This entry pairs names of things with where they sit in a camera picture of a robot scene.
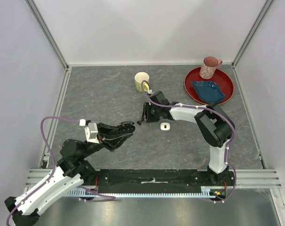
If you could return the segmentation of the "white earbud charging case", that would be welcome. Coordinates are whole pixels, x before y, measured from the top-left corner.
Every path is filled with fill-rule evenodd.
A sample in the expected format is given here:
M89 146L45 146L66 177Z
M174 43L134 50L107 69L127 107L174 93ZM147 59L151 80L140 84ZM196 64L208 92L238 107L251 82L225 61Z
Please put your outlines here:
M162 131L169 131L170 128L171 128L171 126L170 126L170 124L167 123L167 122L163 122L163 123L160 124L160 129L161 129Z

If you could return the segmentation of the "black clip object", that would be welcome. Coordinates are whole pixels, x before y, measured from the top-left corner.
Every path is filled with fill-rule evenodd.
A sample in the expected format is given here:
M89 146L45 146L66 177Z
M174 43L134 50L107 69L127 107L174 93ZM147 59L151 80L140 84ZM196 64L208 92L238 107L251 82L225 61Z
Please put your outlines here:
M133 133L135 131L135 123L133 121L121 122L117 127L119 134Z

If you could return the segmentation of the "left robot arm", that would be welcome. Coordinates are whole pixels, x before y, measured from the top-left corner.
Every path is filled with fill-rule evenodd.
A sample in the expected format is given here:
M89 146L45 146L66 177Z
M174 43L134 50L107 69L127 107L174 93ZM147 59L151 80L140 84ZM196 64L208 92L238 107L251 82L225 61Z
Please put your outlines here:
M85 119L77 123L84 127L86 140L67 139L60 151L61 159L53 160L53 169L47 176L21 196L5 200L10 212L7 225L13 221L16 226L33 226L53 203L70 190L83 184L91 185L95 181L96 170L85 158L103 148L115 151L135 131L132 121L117 126Z

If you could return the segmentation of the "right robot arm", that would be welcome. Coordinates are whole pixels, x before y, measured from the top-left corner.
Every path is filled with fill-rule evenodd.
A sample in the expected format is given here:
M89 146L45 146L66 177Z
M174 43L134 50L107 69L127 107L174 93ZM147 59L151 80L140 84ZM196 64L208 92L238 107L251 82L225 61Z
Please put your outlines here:
M235 125L217 103L208 105L186 105L169 102L161 91L144 92L148 102L144 103L144 120L158 122L161 118L171 121L186 121L197 124L204 140L210 146L210 162L207 179L219 185L227 175L229 143L236 134Z

